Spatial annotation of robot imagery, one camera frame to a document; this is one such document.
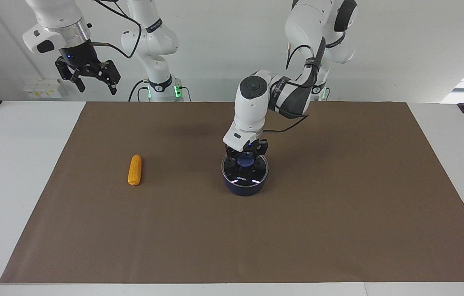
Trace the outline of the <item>brown table mat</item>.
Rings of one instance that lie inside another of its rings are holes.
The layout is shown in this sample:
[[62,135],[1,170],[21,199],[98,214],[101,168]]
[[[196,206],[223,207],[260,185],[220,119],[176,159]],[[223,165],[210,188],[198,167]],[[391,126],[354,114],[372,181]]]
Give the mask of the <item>brown table mat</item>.
[[409,107],[309,115],[240,197],[232,103],[86,103],[0,282],[464,282],[464,204]]

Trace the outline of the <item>white wall socket box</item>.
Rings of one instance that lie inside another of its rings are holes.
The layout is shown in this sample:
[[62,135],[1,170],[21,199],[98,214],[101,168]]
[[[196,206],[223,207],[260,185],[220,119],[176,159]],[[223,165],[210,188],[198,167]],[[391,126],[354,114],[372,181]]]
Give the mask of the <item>white wall socket box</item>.
[[59,79],[29,79],[23,92],[30,99],[62,99],[66,94]]

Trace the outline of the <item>yellow corn cob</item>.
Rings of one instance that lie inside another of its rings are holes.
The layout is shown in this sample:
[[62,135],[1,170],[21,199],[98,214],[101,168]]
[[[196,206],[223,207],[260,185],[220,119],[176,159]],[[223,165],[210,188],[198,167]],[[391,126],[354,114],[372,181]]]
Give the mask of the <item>yellow corn cob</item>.
[[128,169],[128,184],[137,186],[142,180],[142,157],[139,154],[132,156]]

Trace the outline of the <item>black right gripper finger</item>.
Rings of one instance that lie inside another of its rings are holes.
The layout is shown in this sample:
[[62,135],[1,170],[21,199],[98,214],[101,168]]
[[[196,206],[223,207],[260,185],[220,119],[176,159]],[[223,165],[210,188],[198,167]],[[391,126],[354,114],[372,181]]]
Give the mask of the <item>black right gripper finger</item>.
[[63,58],[55,60],[55,67],[63,80],[74,83],[79,92],[83,93],[85,91],[86,87],[80,78],[79,69],[69,66]]
[[112,60],[102,62],[102,81],[109,87],[111,95],[116,94],[120,80],[121,75]]

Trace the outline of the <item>glass lid with blue knob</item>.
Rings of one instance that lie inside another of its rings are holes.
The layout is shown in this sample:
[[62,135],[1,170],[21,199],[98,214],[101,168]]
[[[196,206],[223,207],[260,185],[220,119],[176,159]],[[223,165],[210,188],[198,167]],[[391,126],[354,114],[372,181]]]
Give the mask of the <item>glass lid with blue knob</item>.
[[269,165],[264,155],[241,152],[236,157],[224,157],[221,170],[227,182],[238,187],[253,187],[265,182]]

